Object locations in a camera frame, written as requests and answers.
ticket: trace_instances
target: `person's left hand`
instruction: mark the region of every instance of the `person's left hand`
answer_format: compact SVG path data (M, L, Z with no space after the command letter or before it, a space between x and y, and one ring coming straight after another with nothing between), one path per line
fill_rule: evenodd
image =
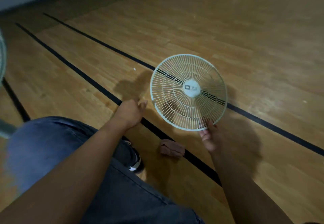
M138 103L139 100L139 98L134 98L122 102L114 115L114 119L116 119L116 121L125 123L127 129L135 127L137 124L139 124L143 118L143 114L147 106L147 100Z

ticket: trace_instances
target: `hand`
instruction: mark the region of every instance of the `hand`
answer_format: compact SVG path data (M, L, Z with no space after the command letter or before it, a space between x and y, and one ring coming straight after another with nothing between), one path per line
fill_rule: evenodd
M147 100L138 104L139 100L139 98L134 98L122 102L113 117L116 121L122 122L126 126L126 129L135 127L143 118Z
M201 140L209 153L220 155L223 150L223 137L212 121L207 122L208 129L199 131Z

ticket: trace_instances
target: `white center cap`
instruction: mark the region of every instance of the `white center cap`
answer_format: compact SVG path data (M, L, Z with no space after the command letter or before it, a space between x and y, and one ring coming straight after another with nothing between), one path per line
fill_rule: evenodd
M189 97L196 97L200 94L200 86L198 82L189 80L183 84L183 91Z

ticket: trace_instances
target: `blue jeans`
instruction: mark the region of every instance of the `blue jeans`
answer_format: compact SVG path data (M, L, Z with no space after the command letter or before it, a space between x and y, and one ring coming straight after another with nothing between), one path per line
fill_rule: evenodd
M79 148L97 129L63 117L25 123L8 141L7 168L23 193ZM120 140L104 180L81 223L204 223L139 179L130 145Z

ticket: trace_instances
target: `forearm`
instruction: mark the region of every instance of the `forearm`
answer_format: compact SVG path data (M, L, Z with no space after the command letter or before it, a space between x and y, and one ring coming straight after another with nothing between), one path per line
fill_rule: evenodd
M293 223L231 155L211 156L237 224Z
M111 119L0 214L1 223L78 223L126 126Z

